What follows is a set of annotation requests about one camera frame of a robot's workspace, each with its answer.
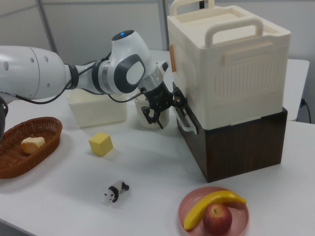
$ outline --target white cup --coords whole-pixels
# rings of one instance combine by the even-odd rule
[[[160,128],[160,126],[158,125],[158,123],[152,123],[149,124],[146,117],[144,116],[141,108],[142,107],[146,107],[149,105],[149,102],[146,100],[145,95],[140,95],[138,97],[135,98],[134,103],[136,105],[136,109],[137,109],[137,113],[138,113],[138,118],[140,121],[140,124],[146,128]],[[153,117],[154,115],[154,111],[150,110],[149,116]],[[169,109],[166,109],[164,111],[161,112],[158,120],[160,121],[160,123],[162,124],[163,127],[165,127],[168,123],[169,120]]]

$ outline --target bread roll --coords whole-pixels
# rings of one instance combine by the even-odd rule
[[[41,146],[45,144],[45,139],[43,137],[39,138],[26,138],[21,142],[21,146],[24,150],[24,152],[28,154],[32,154],[37,149],[39,149]]]

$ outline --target container handle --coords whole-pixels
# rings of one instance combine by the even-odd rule
[[[182,5],[199,2],[200,0],[175,0],[171,5],[171,16],[177,16],[177,8]],[[209,0],[209,8],[215,7],[215,0]]]
[[[197,128],[196,126],[193,124],[192,120],[189,118],[187,112],[184,110],[185,113],[185,118],[188,121],[189,126],[186,126],[182,120],[182,118],[180,117],[180,115],[178,114],[177,110],[175,107],[173,107],[173,112],[179,122],[179,124],[181,125],[181,127],[183,128],[184,131],[186,132],[190,132],[193,131],[195,134],[197,134]]]
[[[262,36],[264,24],[258,17],[242,17],[237,20],[225,21],[210,26],[205,34],[205,46],[210,48],[213,45],[213,35],[224,30],[231,30],[245,26],[256,26],[255,36]]]

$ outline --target wicker basket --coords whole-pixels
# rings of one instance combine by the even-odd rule
[[[60,120],[42,117],[22,122],[5,132],[0,142],[0,178],[20,176],[34,168],[58,147],[63,128]],[[21,142],[27,137],[43,137],[45,144],[27,154]]]

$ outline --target dark wooden box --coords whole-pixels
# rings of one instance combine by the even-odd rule
[[[201,127],[188,105],[185,110],[197,134],[184,131],[178,121],[177,125],[208,182],[281,163],[286,109],[261,119],[212,130]]]

